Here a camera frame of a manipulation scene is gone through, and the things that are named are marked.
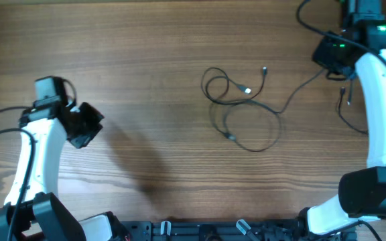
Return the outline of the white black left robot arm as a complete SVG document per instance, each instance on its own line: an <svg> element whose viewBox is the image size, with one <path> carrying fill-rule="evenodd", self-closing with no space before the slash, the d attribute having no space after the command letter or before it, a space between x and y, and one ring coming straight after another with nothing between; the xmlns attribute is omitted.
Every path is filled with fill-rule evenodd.
<svg viewBox="0 0 386 241"><path fill-rule="evenodd" d="M78 221L58 199L58 173L65 142L87 146L102 129L103 115L89 103L77 105L67 79L35 81L37 99L23 106L21 153L9 194L0 208L0 240L130 240L112 212Z"/></svg>

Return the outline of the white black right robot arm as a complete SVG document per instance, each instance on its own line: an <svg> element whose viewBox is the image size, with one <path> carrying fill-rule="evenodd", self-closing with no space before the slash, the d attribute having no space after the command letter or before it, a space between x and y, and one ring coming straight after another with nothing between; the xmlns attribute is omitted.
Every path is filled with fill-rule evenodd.
<svg viewBox="0 0 386 241"><path fill-rule="evenodd" d="M340 80L359 80L369 150L365 169L343 175L336 196L306 210L313 238L386 219L386 19L380 1L343 1L341 7L341 33L324 32L312 59Z"/></svg>

